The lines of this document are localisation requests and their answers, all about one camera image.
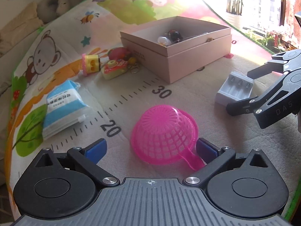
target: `plastic packaging bag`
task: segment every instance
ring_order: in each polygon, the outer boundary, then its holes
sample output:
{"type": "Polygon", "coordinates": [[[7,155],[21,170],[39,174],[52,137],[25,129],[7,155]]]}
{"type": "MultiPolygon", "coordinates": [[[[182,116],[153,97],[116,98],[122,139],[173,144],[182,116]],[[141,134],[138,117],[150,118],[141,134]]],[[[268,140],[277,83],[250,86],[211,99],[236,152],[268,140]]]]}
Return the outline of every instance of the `plastic packaging bag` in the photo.
{"type": "Polygon", "coordinates": [[[77,90],[80,84],[67,80],[47,96],[47,114],[43,126],[43,139],[85,120],[90,109],[77,90]]]}

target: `play mat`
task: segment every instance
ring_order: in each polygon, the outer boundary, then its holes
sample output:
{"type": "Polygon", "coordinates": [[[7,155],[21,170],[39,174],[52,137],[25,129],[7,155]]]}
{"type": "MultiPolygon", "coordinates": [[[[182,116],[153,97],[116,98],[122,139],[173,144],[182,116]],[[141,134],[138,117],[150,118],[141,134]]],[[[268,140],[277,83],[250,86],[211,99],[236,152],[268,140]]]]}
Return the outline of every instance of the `play mat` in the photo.
{"type": "MultiPolygon", "coordinates": [[[[203,1],[195,0],[86,0],[48,25],[37,37],[16,68],[12,80],[11,117],[6,149],[6,180],[15,219],[19,212],[12,198],[14,186],[40,149],[66,152],[85,147],[99,138],[108,144],[98,163],[121,181],[124,177],[177,177],[193,171],[179,161],[152,166],[139,160],[130,148],[130,134],[142,113],[154,105],[168,104],[192,115],[199,137],[216,146],[230,146],[237,152],[261,148],[272,161],[289,189],[289,210],[301,172],[300,133],[294,115],[262,130],[253,115],[229,116],[215,105],[216,92],[229,73],[246,74],[263,64],[271,54],[232,29],[231,53],[203,70],[168,85],[146,68],[127,72],[106,81],[101,73],[84,77],[82,54],[99,54],[121,45],[119,31],[149,21],[185,16],[229,26],[203,1]],[[67,79],[79,82],[83,101],[93,108],[88,119],[43,141],[46,96],[67,79]],[[156,94],[166,91],[167,94],[156,94]]],[[[279,76],[271,74],[255,81],[258,95],[279,76]]]]}

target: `pink box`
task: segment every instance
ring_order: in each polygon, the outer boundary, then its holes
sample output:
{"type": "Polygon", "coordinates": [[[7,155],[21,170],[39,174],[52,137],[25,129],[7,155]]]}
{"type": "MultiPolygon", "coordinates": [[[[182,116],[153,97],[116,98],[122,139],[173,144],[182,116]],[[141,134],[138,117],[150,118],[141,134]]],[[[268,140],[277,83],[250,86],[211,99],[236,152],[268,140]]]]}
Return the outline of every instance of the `pink box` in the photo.
{"type": "Polygon", "coordinates": [[[141,24],[120,31],[120,35],[123,46],[168,83],[230,53],[232,41],[229,27],[180,16],[141,24]],[[168,47],[158,44],[158,37],[171,29],[179,31],[184,38],[195,37],[168,47]]]}

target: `metal bolt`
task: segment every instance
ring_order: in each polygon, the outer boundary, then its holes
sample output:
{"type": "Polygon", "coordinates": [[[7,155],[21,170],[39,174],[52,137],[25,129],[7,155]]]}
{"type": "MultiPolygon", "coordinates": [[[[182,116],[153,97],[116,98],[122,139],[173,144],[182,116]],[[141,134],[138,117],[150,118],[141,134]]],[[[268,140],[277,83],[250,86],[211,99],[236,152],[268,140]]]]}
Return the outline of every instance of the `metal bolt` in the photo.
{"type": "Polygon", "coordinates": [[[105,184],[114,184],[114,183],[117,183],[117,179],[115,177],[108,176],[108,177],[105,177],[102,180],[102,182],[105,183],[105,184]]]}
{"type": "Polygon", "coordinates": [[[190,177],[186,178],[185,181],[186,181],[186,183],[189,183],[189,184],[197,184],[200,182],[200,179],[195,176],[190,176],[190,177]]]}

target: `pink strainer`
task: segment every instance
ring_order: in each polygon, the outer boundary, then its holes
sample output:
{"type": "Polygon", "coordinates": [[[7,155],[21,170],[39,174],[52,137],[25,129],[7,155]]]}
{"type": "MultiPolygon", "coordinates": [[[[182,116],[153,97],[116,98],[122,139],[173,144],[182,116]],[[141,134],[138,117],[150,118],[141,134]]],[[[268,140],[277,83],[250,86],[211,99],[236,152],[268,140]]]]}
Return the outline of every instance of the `pink strainer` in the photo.
{"type": "Polygon", "coordinates": [[[189,114],[169,105],[157,105],[136,123],[131,145],[139,158],[150,164],[170,164],[183,158],[193,170],[199,170],[204,163],[191,152],[197,138],[198,127],[189,114]]]}

